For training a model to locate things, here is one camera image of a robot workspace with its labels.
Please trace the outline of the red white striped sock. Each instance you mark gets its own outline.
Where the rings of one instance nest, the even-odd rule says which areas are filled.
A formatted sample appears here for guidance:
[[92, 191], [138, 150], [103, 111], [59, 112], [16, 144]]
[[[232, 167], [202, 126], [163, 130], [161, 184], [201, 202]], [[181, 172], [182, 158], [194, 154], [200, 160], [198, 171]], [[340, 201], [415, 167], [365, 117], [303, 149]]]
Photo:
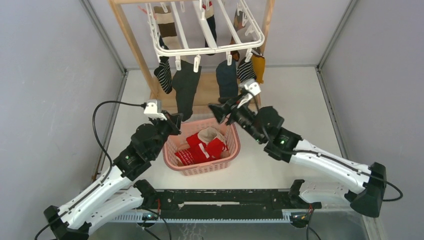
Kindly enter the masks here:
[[227, 145], [219, 138], [214, 138], [209, 142], [204, 148], [204, 151], [208, 161], [220, 160], [230, 156]]

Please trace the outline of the plain red sock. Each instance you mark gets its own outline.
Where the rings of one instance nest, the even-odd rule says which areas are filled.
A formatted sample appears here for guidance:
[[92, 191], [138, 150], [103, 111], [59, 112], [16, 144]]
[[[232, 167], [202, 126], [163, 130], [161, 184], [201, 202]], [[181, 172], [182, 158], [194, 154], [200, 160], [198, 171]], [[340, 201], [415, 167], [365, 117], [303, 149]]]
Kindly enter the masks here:
[[205, 147], [215, 138], [214, 135], [209, 133], [196, 133], [189, 136], [186, 140], [189, 145], [189, 149], [195, 153], [195, 164], [210, 162], [207, 160], [205, 155]]

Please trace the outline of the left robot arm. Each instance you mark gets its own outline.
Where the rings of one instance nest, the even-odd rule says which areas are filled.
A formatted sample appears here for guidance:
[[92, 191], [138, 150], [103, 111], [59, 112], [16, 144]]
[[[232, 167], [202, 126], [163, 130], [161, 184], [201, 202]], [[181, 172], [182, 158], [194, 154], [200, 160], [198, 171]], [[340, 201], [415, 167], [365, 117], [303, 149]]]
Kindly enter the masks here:
[[106, 173], [69, 202], [44, 210], [44, 228], [50, 229], [57, 240], [86, 240], [126, 211], [155, 205], [154, 188], [138, 177], [151, 167], [169, 136], [181, 133], [183, 114], [163, 110], [157, 99], [139, 107], [150, 122], [137, 127], [129, 145], [118, 157], [110, 159]]

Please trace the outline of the beige pink sock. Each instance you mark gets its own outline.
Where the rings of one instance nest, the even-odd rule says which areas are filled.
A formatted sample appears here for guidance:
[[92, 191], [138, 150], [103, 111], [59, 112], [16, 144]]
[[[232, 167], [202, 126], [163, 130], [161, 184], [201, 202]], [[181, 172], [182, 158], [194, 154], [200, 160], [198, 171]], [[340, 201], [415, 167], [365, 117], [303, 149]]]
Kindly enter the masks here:
[[223, 134], [216, 128], [208, 127], [202, 129], [198, 138], [206, 144], [204, 152], [213, 160], [224, 159], [230, 156], [227, 141]]

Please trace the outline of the pink plastic basket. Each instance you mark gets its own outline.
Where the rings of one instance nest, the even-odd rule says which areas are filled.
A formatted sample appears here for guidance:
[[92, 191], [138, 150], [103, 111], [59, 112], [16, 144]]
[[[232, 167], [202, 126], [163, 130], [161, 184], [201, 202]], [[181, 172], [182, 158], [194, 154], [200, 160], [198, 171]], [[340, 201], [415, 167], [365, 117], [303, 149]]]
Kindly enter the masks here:
[[[175, 153], [181, 150], [189, 149], [190, 146], [187, 143], [187, 138], [208, 127], [215, 128], [224, 135], [229, 150], [229, 157], [193, 165], [178, 166], [179, 162], [175, 156]], [[184, 176], [204, 174], [225, 169], [240, 152], [240, 139], [234, 124], [218, 124], [215, 118], [207, 118], [191, 122], [184, 122], [181, 124], [180, 130], [181, 134], [172, 135], [168, 138], [162, 149], [162, 153], [165, 164], [170, 169], [179, 172]]]

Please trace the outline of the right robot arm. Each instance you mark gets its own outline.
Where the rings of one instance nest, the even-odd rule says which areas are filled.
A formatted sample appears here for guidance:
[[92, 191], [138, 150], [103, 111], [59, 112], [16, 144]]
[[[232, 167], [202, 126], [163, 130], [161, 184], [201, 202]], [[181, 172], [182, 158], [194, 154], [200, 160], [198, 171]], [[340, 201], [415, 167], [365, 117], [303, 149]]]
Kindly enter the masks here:
[[208, 108], [216, 121], [227, 125], [237, 123], [264, 152], [277, 161], [321, 171], [333, 182], [293, 182], [289, 203], [295, 208], [305, 204], [328, 202], [349, 205], [357, 213], [377, 218], [384, 202], [396, 202], [404, 197], [402, 190], [387, 180], [386, 167], [350, 161], [320, 149], [300, 135], [283, 127], [284, 118], [272, 106], [252, 111], [242, 101], [247, 94], [226, 102], [210, 103]]

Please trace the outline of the red snowflake sock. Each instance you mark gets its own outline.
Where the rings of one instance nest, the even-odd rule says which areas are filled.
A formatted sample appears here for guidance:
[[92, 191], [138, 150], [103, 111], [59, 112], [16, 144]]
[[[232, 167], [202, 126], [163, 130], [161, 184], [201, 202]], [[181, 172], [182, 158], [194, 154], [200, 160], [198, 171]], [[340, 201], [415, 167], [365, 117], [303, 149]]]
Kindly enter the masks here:
[[183, 149], [175, 153], [178, 166], [190, 166], [195, 164], [195, 156], [191, 149]]

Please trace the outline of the wooden hanger stand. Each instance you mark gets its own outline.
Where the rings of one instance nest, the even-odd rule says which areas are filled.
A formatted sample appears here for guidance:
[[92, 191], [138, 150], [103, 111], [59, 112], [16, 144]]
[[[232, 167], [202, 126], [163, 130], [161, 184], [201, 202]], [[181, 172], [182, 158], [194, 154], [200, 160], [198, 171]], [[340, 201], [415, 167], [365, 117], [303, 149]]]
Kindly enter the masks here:
[[[179, 11], [179, 16], [183, 28], [186, 30], [185, 35], [187, 38], [188, 46], [190, 48], [203, 48], [206, 46], [206, 41], [201, 32], [201, 28], [198, 25], [196, 16], [194, 14], [194, 6], [192, 4], [193, 0], [187, 1], [174, 1], [176, 3], [176, 8]], [[239, 0], [232, 0], [230, 4], [234, 7], [234, 11], [228, 12], [229, 18], [233, 21], [234, 16], [237, 10], [237, 2]], [[161, 2], [165, 2], [168, 4], [171, 0], [159, 1], [159, 0], [140, 0], [138, 1], [138, 7], [140, 10], [144, 12], [144, 8], [147, 3], [150, 3], [152, 6], [159, 6]], [[133, 56], [138, 63], [140, 70], [143, 74], [143, 77], [149, 87], [150, 97], [152, 99], [161, 100], [162, 106], [169, 112], [177, 113], [177, 103], [176, 103], [176, 91], [172, 87], [172, 92], [166, 94], [160, 84], [158, 79], [154, 75], [154, 70], [159, 66], [160, 60], [157, 59], [157, 55], [154, 50], [153, 41], [151, 38], [151, 31], [148, 23], [148, 15], [146, 14], [146, 20], [142, 21], [142, 31], [146, 36], [146, 40], [143, 42], [138, 42], [133, 30], [130, 26], [130, 23], [127, 19], [127, 16], [123, 10], [123, 5], [126, 4], [124, 0], [111, 0], [109, 5], [116, 17], [116, 20], [121, 28], [121, 31], [131, 49]], [[262, 6], [265, 8], [263, 24], [259, 25], [260, 29], [265, 35], [265, 42], [261, 47], [254, 48], [254, 50], [260, 50], [262, 53], [265, 48], [265, 44], [268, 38], [268, 32], [270, 28], [270, 22], [273, 15], [274, 10], [274, 1], [272, 0], [256, 0], [253, 5], [247, 4], [253, 15], [253, 7]], [[234, 40], [232, 39], [232, 35], [227, 27], [225, 20], [223, 19], [223, 14], [217, 5], [214, 6], [214, 18], [216, 24], [216, 35], [217, 45], [229, 45], [233, 44]], [[252, 41], [252, 35], [245, 35], [247, 31], [247, 27], [241, 29], [237, 34], [242, 42], [250, 42]], [[246, 57], [246, 50], [238, 50], [240, 54], [239, 61], [234, 61], [236, 69], [240, 63], [240, 61]], [[172, 79], [174, 74], [176, 73], [177, 68], [175, 64], [175, 58], [169, 57], [169, 65], [171, 69]], [[193, 64], [195, 58], [194, 56], [184, 56], [182, 57], [182, 61], [189, 62]], [[193, 114], [205, 112], [208, 108], [208, 104], [216, 103], [220, 96], [219, 94], [219, 85], [217, 83], [216, 78], [216, 68], [217, 66], [226, 60], [225, 53], [217, 53], [213, 55], [202, 55], [200, 59], [199, 66], [201, 67], [200, 80], [197, 86], [196, 94], [194, 97], [193, 103]]]

